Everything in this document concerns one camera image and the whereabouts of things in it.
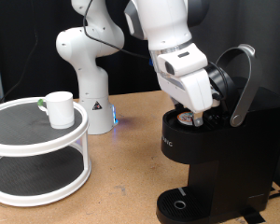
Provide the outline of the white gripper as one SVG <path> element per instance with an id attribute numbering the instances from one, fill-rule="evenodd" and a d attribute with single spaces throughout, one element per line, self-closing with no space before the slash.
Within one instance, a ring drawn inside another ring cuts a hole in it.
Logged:
<path id="1" fill-rule="evenodd" d="M 163 91 L 190 109 L 195 127 L 203 125 L 203 112 L 213 104 L 210 80 L 204 69 L 182 77 L 160 76 Z"/>

